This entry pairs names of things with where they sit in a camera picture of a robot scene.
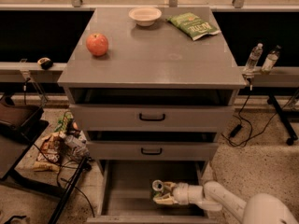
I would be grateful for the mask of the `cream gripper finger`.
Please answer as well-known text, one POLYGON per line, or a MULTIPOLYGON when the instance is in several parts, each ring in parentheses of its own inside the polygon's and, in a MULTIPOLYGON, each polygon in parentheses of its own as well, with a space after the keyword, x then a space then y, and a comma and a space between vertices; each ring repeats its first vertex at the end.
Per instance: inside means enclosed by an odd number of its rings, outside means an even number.
POLYGON ((177 184, 174 182, 170 182, 170 181, 163 182, 163 193, 172 192, 176 186, 177 184))
POLYGON ((157 194, 153 197, 153 201, 155 201, 157 204, 163 205, 173 205, 175 203, 174 198, 169 193, 165 195, 157 194))

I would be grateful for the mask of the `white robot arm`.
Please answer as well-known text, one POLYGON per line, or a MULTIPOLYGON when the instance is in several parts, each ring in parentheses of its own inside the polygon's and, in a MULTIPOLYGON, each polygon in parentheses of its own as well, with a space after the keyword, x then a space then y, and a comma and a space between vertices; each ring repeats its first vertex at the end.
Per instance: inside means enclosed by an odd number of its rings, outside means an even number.
POLYGON ((246 202, 216 181, 199 186, 155 180, 152 189, 153 201, 157 204, 195 204, 213 212, 225 208, 240 224, 299 224, 280 199, 259 193, 246 202))

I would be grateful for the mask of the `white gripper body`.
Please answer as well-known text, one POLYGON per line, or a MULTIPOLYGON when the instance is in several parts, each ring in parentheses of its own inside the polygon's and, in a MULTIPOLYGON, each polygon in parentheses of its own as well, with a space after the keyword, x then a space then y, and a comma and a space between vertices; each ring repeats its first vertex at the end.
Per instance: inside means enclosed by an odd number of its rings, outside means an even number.
POLYGON ((189 185, 187 183, 178 183, 175 185, 172 191, 175 203, 180 205, 187 205, 189 203, 188 188, 189 185))

